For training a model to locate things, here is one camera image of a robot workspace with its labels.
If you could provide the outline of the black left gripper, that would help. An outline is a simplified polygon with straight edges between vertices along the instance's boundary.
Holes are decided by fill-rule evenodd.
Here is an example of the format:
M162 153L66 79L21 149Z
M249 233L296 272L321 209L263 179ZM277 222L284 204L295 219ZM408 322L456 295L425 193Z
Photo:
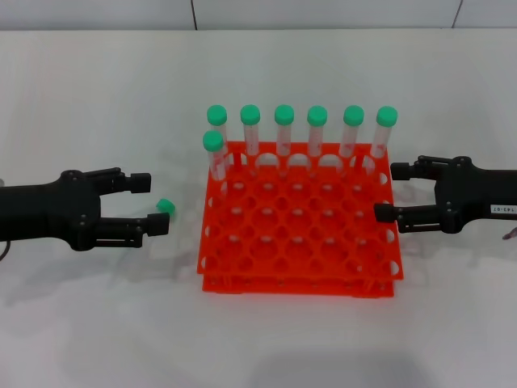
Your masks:
M113 167L84 174L65 171L51 183L4 187L1 240L58 238L75 251L88 251L95 246L96 227L96 247L142 247L145 234L169 233L170 215L100 219L99 194L147 193L151 179L149 173L126 176Z

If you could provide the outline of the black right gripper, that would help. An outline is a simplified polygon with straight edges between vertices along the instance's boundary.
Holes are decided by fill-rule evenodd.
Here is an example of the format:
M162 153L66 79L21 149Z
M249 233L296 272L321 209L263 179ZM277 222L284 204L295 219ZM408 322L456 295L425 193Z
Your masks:
M436 205L374 204L376 220L396 222L401 234L457 234L471 221L516 219L515 170L482 169L466 156L450 159L420 155L413 164L393 162L390 171L393 180L436 181Z

